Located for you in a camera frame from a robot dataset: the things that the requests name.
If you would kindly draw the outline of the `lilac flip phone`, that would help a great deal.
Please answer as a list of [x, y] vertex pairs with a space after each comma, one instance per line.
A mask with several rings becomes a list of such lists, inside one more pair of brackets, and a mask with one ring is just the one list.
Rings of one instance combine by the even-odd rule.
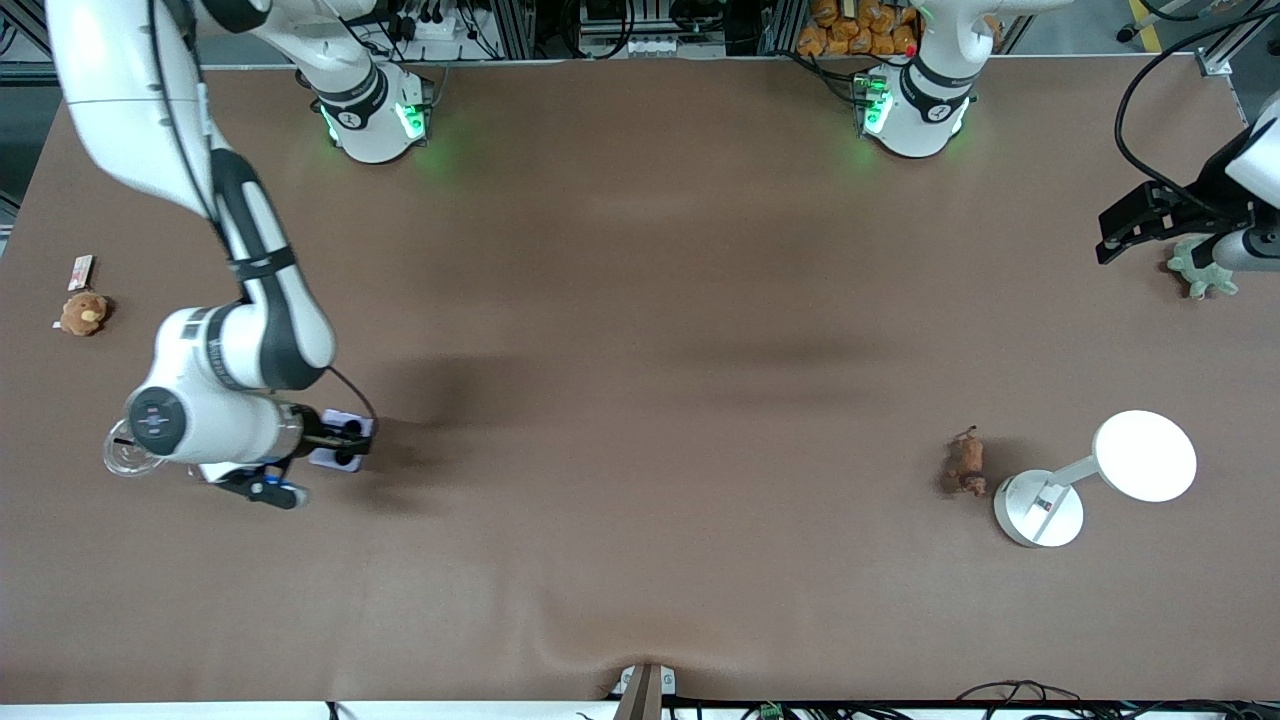
[[[325, 409], [320, 415], [323, 429], [360, 429], [371, 438], [376, 433], [376, 421], [371, 416], [362, 416], [355, 413], [346, 413], [334, 407]], [[307, 460], [320, 468], [338, 471], [356, 473], [362, 466], [364, 459], [370, 450], [323, 450], [315, 447]]]

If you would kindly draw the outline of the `brown lion statue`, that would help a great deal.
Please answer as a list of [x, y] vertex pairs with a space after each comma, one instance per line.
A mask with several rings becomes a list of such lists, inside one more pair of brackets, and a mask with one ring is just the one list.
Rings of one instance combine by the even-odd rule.
[[948, 465], [945, 473], [955, 495], [987, 496], [986, 447], [977, 434], [978, 425], [969, 425], [948, 442]]

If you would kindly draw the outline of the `green plush toy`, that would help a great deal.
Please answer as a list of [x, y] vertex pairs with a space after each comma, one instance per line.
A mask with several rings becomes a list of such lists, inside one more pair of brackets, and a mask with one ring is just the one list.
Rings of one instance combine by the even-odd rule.
[[1235, 296], [1239, 292], [1233, 272], [1213, 260], [1212, 251], [1222, 237], [1193, 234], [1179, 240], [1166, 268], [1181, 277], [1189, 299], [1204, 299], [1210, 291]]

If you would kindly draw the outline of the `clear plastic cup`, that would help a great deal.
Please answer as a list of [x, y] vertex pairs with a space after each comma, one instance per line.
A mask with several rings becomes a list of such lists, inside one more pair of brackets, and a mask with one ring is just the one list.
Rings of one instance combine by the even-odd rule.
[[102, 443], [102, 462], [116, 477], [143, 477], [157, 470], [165, 460], [151, 454], [134, 438], [127, 419], [120, 419]]

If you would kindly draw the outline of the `white round desk lamp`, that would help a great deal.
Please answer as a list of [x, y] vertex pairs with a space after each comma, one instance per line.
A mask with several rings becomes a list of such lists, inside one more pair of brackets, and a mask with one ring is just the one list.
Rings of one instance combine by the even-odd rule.
[[1196, 447], [1180, 425], [1157, 413], [1128, 410], [1098, 425], [1083, 459], [1005, 479], [995, 492], [995, 518], [1004, 534], [1023, 547], [1059, 548], [1084, 527], [1076, 488], [1082, 482], [1098, 478], [1128, 498], [1164, 503], [1183, 496], [1197, 471]]

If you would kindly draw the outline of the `brown plush toy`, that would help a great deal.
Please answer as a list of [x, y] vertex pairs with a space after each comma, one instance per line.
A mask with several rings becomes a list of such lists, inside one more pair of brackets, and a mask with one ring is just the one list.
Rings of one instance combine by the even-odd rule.
[[105, 323], [110, 309], [111, 304], [106, 296], [81, 291], [63, 304], [56, 327], [77, 337], [92, 336]]

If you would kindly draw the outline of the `pile of orange plush toys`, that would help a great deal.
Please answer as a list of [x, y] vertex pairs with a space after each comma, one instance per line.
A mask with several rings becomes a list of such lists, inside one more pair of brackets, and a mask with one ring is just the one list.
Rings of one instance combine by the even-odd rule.
[[925, 28], [906, 0], [808, 0], [806, 9], [794, 49], [801, 56], [910, 59]]

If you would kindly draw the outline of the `metal table edge clamp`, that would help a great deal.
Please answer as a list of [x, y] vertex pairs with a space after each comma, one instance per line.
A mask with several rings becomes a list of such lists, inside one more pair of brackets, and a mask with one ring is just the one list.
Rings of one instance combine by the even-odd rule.
[[617, 700], [612, 720], [669, 720], [664, 702], [678, 694], [676, 673], [659, 664], [635, 664], [621, 671], [609, 697]]

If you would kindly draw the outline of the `white power strip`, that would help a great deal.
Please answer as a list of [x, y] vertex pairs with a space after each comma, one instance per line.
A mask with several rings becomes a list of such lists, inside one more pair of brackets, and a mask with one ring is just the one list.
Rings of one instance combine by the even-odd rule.
[[403, 6], [389, 14], [385, 27], [394, 41], [406, 44], [461, 42], [470, 38], [470, 29], [452, 0], [431, 0], [416, 8]]

